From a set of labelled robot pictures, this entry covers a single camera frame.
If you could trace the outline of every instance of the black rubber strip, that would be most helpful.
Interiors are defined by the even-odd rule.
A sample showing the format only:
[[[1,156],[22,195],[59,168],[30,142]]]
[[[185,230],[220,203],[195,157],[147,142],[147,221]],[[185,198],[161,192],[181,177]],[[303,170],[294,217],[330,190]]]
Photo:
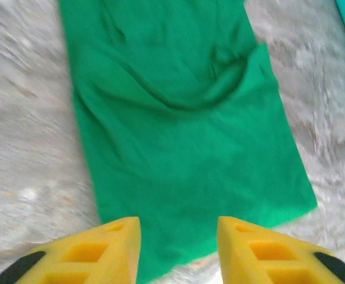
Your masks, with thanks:
[[[325,253],[314,253],[316,258],[345,284],[345,263]]]
[[[0,274],[0,284],[15,284],[45,255],[45,251],[37,251],[20,258]]]

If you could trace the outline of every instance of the floor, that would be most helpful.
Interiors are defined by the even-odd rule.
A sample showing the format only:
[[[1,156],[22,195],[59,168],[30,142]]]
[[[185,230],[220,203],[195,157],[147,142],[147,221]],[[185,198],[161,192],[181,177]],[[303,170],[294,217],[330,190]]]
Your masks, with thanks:
[[[345,29],[334,0],[248,0],[320,203],[279,231],[345,261]],[[56,0],[0,0],[0,271],[99,224],[71,106]],[[218,259],[157,283],[221,283]]]

